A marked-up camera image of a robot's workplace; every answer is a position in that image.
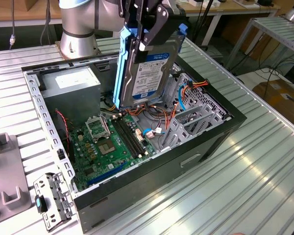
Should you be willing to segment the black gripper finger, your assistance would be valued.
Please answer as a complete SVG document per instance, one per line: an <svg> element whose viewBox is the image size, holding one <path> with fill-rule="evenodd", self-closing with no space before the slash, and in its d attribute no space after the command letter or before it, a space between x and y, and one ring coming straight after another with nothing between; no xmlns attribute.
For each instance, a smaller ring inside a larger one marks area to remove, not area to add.
<svg viewBox="0 0 294 235"><path fill-rule="evenodd" d="M173 10L171 10L171 15L166 12L143 15L142 25L142 37L136 39L134 47L135 63L143 62L149 49L164 44L173 34Z"/></svg>
<svg viewBox="0 0 294 235"><path fill-rule="evenodd" d="M124 24L128 29L137 29L136 38L141 39L143 33L142 17L144 13L143 0L127 0L125 2Z"/></svg>

